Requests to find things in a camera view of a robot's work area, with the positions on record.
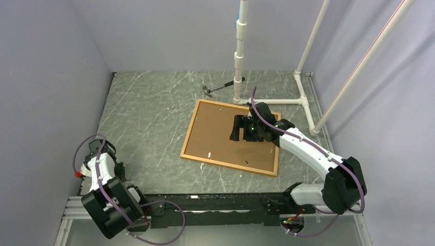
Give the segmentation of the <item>orange picture frame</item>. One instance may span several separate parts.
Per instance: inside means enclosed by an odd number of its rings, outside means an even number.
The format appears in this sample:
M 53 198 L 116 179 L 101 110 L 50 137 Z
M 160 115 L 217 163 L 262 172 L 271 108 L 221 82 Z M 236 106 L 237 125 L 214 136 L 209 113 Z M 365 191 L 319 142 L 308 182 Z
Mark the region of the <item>orange picture frame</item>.
M 278 174 L 279 149 L 271 142 L 247 142 L 244 128 L 234 129 L 234 117 L 248 107 L 199 99 L 180 157 L 262 175 Z

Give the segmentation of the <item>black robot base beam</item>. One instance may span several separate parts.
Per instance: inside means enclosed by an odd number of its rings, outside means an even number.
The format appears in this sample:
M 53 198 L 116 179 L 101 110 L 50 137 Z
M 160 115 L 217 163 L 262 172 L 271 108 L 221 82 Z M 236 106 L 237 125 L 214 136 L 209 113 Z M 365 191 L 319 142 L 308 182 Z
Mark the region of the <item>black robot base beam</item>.
M 146 194 L 141 208 L 150 228 L 261 224 L 279 226 L 285 219 L 314 214 L 283 193 Z

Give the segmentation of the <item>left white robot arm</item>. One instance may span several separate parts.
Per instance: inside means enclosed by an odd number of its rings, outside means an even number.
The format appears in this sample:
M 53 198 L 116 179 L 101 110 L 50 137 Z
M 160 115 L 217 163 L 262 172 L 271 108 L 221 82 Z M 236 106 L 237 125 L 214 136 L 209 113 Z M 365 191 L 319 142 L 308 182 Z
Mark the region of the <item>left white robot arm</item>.
M 137 186 L 126 186 L 125 167 L 117 162 L 116 148 L 103 139 L 89 143 L 82 171 L 91 177 L 89 192 L 81 202 L 102 234 L 111 239 L 143 217 L 147 200 Z

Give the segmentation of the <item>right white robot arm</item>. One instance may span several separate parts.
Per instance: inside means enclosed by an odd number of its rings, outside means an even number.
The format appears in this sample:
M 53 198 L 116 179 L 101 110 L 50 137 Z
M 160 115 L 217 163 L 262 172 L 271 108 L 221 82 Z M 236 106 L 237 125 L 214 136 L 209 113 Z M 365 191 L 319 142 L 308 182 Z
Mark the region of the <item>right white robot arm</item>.
M 361 165 L 354 157 L 343 158 L 321 147 L 286 119 L 277 120 L 264 103 L 249 104 L 247 115 L 235 115 L 230 140 L 267 141 L 308 164 L 322 184 L 295 183 L 283 192 L 283 207 L 294 213 L 303 206 L 326 206 L 328 214 L 365 210 L 367 189 Z

